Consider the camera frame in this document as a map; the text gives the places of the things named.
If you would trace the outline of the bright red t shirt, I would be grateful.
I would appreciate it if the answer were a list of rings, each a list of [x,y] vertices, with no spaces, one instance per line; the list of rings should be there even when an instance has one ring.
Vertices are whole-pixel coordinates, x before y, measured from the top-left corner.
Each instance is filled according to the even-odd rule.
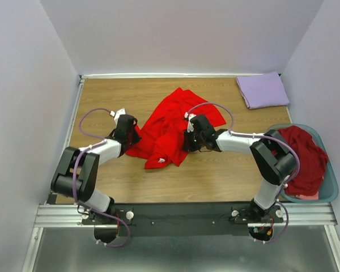
[[[141,128],[135,128],[141,140],[126,155],[145,159],[144,169],[180,166],[188,154],[182,149],[188,127],[184,114],[205,102],[191,90],[177,88],[161,101]]]

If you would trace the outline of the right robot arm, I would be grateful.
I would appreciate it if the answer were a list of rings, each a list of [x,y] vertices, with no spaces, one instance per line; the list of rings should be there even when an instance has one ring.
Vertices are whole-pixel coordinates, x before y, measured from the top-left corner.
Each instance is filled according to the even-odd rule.
[[[254,198],[242,210],[232,212],[235,223],[260,223],[269,217],[288,180],[298,174],[300,160],[296,152],[276,130],[265,134],[216,130],[204,114],[185,114],[183,150],[206,148],[216,152],[251,154],[263,178]]]

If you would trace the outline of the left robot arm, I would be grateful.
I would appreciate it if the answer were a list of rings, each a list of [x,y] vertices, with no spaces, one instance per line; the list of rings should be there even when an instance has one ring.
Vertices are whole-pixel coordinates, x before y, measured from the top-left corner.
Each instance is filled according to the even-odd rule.
[[[65,148],[52,178],[51,191],[74,198],[102,224],[118,220],[114,199],[96,189],[97,172],[103,163],[119,158],[140,141],[136,125],[135,117],[121,114],[116,128],[100,142]]]

